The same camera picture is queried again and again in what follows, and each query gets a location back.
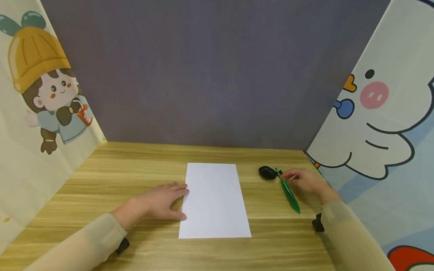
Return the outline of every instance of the white paper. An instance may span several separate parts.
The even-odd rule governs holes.
[[[234,164],[188,163],[179,239],[252,237]]]

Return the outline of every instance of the green pen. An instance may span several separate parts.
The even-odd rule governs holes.
[[[298,204],[296,198],[294,197],[294,194],[291,192],[291,189],[289,189],[288,185],[286,184],[285,180],[280,175],[279,170],[275,167],[274,168],[277,172],[277,175],[280,179],[280,184],[282,185],[283,192],[285,193],[286,199],[289,202],[289,205],[291,205],[292,209],[296,211],[297,213],[301,213],[300,205]]]

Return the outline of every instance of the desk surface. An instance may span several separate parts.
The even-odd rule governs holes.
[[[101,213],[148,188],[184,182],[187,162],[237,165],[252,238],[179,240],[179,222],[143,219],[127,235],[130,248],[96,270],[334,270],[311,227],[317,200],[299,196],[298,215],[279,183],[265,182],[257,173],[263,165],[316,172],[302,151],[116,142],[103,143],[86,159],[0,257],[1,270],[22,270]],[[182,199],[174,209],[181,205]]]

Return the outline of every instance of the gray wall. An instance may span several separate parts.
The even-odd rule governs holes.
[[[389,0],[42,0],[109,141],[305,150]]]

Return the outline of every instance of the orange beak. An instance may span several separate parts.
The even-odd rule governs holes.
[[[349,92],[355,92],[357,90],[357,86],[354,84],[354,75],[350,74],[343,89]]]

